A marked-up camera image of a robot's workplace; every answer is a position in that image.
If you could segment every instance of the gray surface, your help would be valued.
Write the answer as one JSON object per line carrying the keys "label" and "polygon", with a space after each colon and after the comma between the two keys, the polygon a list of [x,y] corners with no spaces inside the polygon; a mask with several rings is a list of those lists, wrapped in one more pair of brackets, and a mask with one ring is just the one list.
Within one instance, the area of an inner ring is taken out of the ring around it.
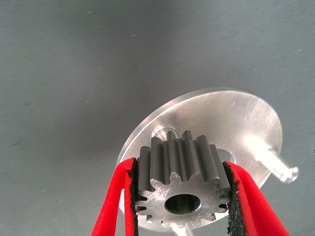
{"label": "gray surface", "polygon": [[88,235],[134,127],[219,86],[279,112],[301,175],[262,190],[293,236],[315,235],[313,0],[3,0],[0,48],[0,235]]}

